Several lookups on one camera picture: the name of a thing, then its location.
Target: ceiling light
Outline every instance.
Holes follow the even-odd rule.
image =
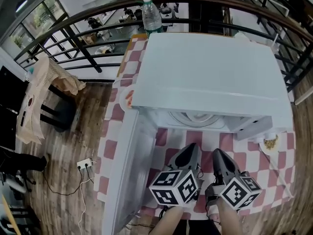
[[[27,0],[21,0],[18,5],[16,6],[16,10],[15,12],[19,12],[23,7],[24,5],[27,3]]]

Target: power strip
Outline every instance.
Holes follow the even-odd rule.
[[[77,162],[77,168],[82,170],[85,169],[86,167],[91,167],[92,166],[92,162],[91,159],[84,159],[82,161]]]

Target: black chair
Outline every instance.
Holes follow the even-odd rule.
[[[142,20],[142,10],[141,9],[137,9],[135,11],[134,15],[135,15],[137,20]]]

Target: wooden floor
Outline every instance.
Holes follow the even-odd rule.
[[[76,163],[86,158],[96,158],[99,129],[110,92],[110,84],[88,83],[76,96],[78,107],[71,130],[57,133],[51,125],[41,122],[46,139],[41,145],[23,145],[24,153],[50,155],[45,176],[52,190],[65,194],[73,192],[81,179]],[[46,104],[53,107],[58,100],[57,96],[49,93]],[[37,184],[32,186],[33,191],[28,194],[26,201],[41,220],[43,234],[79,235],[78,222],[84,210],[80,190],[71,196],[60,196],[49,190],[41,172],[32,174]],[[87,206],[81,222],[83,234],[99,235],[104,204],[95,199],[91,181],[82,185],[82,191]]]
[[[299,97],[313,84],[313,74],[309,74],[295,89]],[[88,84],[79,92],[78,119],[72,130],[59,134],[49,125],[44,126],[46,140],[42,145],[28,144],[23,147],[26,153],[41,156],[50,154],[51,161],[45,175],[55,191],[72,192],[79,184],[80,175],[76,162],[94,157],[99,142],[99,128],[105,114],[105,106],[111,91],[109,85]],[[54,96],[49,95],[47,102],[55,104]],[[313,224],[313,96],[298,106],[293,106],[296,132],[296,176],[294,198],[289,202],[268,211],[242,217],[245,235],[305,235]],[[27,200],[41,220],[43,234],[77,234],[78,222],[84,210],[82,195],[77,191],[72,196],[59,196],[51,193],[41,173],[34,172],[37,185]],[[87,211],[82,221],[83,234],[101,234],[103,204],[93,196],[91,182],[83,185]],[[135,221],[145,226],[154,226],[156,218],[141,217]],[[149,228],[127,226],[120,233],[148,234]]]

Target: checkered tablecloth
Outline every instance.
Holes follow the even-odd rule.
[[[118,133],[124,118],[124,111],[119,105],[119,95],[127,86],[135,83],[146,45],[147,40],[145,38],[135,37],[131,39],[120,68],[119,76],[112,87],[98,149],[94,182],[96,198],[103,202],[107,198]],[[240,215],[260,212],[281,205],[283,202],[289,200],[286,188],[292,192],[295,173],[294,132],[280,134],[280,152],[269,157],[269,162],[265,157],[266,155],[259,151],[258,144],[247,140],[237,141],[234,138],[234,134],[159,128],[156,135],[154,157],[147,187],[155,175],[162,171],[170,158],[179,149],[192,142],[196,142],[202,151],[201,168],[203,170],[203,177],[201,179],[204,180],[204,183],[195,207],[192,210],[186,211],[183,218],[207,219],[204,191],[215,179],[213,175],[212,152],[218,147],[226,151],[237,162],[241,171],[249,171],[250,175],[263,189],[262,193],[250,206],[239,211]],[[284,185],[281,179],[284,179],[287,184]],[[142,213],[158,216],[161,210],[162,206],[158,206],[149,189],[146,188],[141,210]],[[212,218],[218,220],[216,206],[211,206],[208,213]]]

